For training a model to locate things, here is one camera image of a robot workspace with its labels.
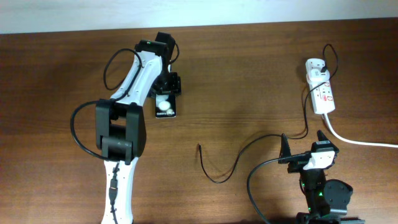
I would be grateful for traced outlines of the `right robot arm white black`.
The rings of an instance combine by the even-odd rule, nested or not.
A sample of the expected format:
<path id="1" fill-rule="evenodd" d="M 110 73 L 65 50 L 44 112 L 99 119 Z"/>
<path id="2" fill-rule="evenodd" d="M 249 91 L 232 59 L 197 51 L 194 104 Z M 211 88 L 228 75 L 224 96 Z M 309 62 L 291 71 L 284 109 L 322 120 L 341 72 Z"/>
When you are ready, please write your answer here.
<path id="1" fill-rule="evenodd" d="M 325 170 L 335 164 L 339 149 L 323 134 L 317 131 L 318 140 L 311 150 L 293 155 L 288 137 L 281 136 L 279 164 L 287 164 L 288 173 L 300 174 L 300 186 L 305 196 L 308 212 L 299 212 L 295 223 L 343 224 L 365 223 L 360 218 L 347 218 L 348 204 L 353 194 L 349 184 L 338 179 L 326 179 Z"/>

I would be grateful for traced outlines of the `black smartphone with white circles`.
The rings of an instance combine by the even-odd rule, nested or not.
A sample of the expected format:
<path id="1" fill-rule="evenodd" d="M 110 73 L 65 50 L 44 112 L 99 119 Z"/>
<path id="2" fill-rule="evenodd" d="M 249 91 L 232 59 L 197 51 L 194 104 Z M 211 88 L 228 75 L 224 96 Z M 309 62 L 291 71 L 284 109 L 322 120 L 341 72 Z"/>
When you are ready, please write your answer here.
<path id="1" fill-rule="evenodd" d="M 175 95 L 156 95 L 155 96 L 155 117 L 174 118 L 177 115 Z"/>

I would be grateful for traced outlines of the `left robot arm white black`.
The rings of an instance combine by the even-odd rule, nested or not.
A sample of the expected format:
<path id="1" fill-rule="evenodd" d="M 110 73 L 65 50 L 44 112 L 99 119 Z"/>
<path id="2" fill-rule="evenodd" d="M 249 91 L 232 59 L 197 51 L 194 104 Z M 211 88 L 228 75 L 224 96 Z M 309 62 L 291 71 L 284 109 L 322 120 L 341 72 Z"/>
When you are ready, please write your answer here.
<path id="1" fill-rule="evenodd" d="M 155 40 L 134 47 L 134 61 L 125 80 L 108 100 L 96 103 L 96 146 L 106 171 L 106 202 L 102 223 L 133 223 L 134 171 L 146 145 L 144 102 L 155 99 L 157 118 L 177 114 L 175 99 L 181 79 L 171 70 L 175 39 L 159 32 Z"/>

